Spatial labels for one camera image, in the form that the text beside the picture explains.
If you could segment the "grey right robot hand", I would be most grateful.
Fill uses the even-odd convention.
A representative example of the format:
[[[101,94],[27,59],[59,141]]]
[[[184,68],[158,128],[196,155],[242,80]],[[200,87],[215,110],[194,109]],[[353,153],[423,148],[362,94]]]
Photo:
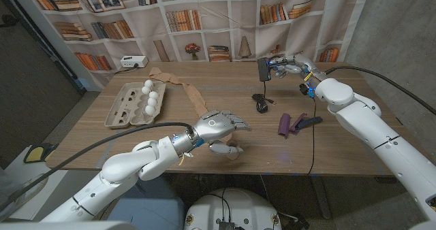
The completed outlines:
[[[276,71],[275,75],[279,78],[290,74],[299,75],[305,82],[321,82],[327,78],[327,75],[303,54],[270,59],[266,63],[271,70]]]

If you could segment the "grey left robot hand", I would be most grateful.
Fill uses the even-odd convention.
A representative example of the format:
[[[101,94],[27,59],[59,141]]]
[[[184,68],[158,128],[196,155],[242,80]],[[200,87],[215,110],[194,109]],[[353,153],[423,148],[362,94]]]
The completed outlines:
[[[201,116],[191,130],[173,136],[170,141],[178,154],[190,152],[203,144],[208,144],[210,151],[217,154],[239,154],[244,152],[242,148],[221,141],[239,130],[250,131],[251,127],[230,111],[213,110]]]

